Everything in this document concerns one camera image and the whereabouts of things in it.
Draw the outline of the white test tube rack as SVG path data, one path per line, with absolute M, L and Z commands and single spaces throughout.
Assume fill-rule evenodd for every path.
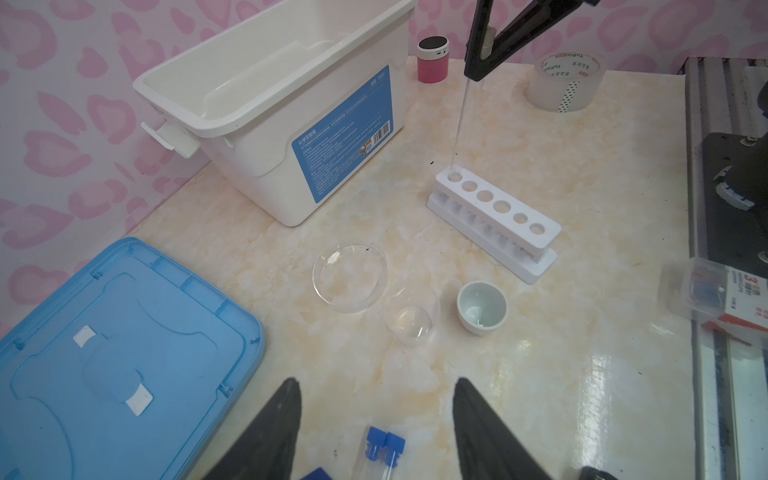
M 465 168 L 436 175 L 427 207 L 528 285 L 557 260 L 561 225 Z

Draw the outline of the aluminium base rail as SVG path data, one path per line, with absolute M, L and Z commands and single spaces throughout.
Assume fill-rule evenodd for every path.
M 767 275 L 767 63 L 683 66 L 690 254 L 723 274 Z M 767 335 L 692 320 L 696 476 L 767 476 Z

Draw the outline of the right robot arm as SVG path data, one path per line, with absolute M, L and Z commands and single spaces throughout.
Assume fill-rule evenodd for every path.
M 469 30 L 465 76 L 481 81 L 582 7 L 532 1 L 501 31 L 480 1 Z M 767 63 L 687 55 L 686 121 L 693 249 L 749 273 L 767 272 Z

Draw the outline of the blue base measuring cylinder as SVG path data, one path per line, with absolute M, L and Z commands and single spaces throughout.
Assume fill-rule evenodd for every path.
M 332 480 L 332 477 L 323 468 L 316 468 L 302 477 L 301 480 Z

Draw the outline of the white plastic storage bin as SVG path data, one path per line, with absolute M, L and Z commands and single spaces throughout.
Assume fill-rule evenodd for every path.
M 412 1 L 283 1 L 155 66 L 153 138 L 205 153 L 285 226 L 303 223 L 403 127 Z

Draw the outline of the small clear watch glass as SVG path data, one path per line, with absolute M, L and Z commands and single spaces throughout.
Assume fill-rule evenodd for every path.
M 429 338 L 434 322 L 424 308 L 412 305 L 397 311 L 389 321 L 388 328 L 400 342 L 415 346 Z

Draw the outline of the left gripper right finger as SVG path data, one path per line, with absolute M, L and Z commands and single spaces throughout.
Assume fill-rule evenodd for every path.
M 550 479 L 467 378 L 455 385 L 452 413 L 463 479 Z

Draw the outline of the pink jar black lid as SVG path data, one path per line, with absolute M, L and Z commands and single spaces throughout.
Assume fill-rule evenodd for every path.
M 449 40 L 440 35 L 426 37 L 417 44 L 417 78 L 424 84 L 445 80 L 449 68 Z

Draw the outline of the staples box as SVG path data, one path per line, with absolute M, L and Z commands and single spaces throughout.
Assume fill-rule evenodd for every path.
M 659 303 L 743 343 L 767 348 L 767 280 L 700 257 L 662 268 Z

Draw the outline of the blue plastic bin lid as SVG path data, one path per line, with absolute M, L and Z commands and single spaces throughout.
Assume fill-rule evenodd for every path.
M 1 342 L 5 479 L 182 479 L 266 346 L 171 257 L 119 240 Z

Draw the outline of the blue cap test tube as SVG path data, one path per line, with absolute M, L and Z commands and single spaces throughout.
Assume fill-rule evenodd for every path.
M 399 466 L 400 459 L 405 451 L 406 440 L 392 432 L 385 436 L 384 446 L 381 450 L 381 474 L 382 480 L 392 480 L 395 478 L 396 469 Z
M 352 480 L 381 480 L 383 463 L 380 458 L 386 441 L 386 433 L 369 426 L 363 436 L 350 478 Z

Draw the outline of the small white ceramic crucible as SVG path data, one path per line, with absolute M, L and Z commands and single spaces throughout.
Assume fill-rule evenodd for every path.
M 509 314 L 505 294 L 484 281 L 465 284 L 457 295 L 456 306 L 462 325 L 477 336 L 488 336 L 498 330 Z

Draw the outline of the clear glass petri dish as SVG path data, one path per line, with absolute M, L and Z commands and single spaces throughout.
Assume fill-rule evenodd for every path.
M 321 253 L 312 268 L 312 284 L 320 300 L 340 313 L 368 309 L 388 282 L 385 254 L 375 245 L 338 244 Z

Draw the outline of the white cap test tube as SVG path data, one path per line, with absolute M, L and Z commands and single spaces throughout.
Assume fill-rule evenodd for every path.
M 488 27 L 483 37 L 483 42 L 481 44 L 481 50 L 479 54 L 480 60 L 486 59 L 491 54 L 495 35 L 496 35 L 496 29 L 494 27 Z M 462 135 L 464 131 L 465 119 L 467 117 L 466 111 L 469 108 L 469 103 L 471 100 L 472 84 L 473 84 L 473 80 L 466 78 L 460 116 L 458 121 L 458 127 L 456 132 L 456 138 L 454 142 L 453 153 L 451 155 L 450 169 L 452 171 L 455 170 L 455 167 L 457 166 L 457 162 L 459 158 L 459 150 L 460 150 L 459 143 L 460 143 L 460 140 L 462 139 Z

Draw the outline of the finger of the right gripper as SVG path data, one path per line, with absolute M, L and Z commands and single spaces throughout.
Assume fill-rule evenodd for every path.
M 490 27 L 493 3 L 493 0 L 480 0 L 476 4 L 464 68 L 464 76 L 472 81 L 483 80 L 501 63 L 501 58 L 493 52 L 495 34 Z
M 484 79 L 513 54 L 582 5 L 595 7 L 599 3 L 599 0 L 532 1 L 500 33 L 493 36 L 489 54 L 480 54 L 479 79 Z

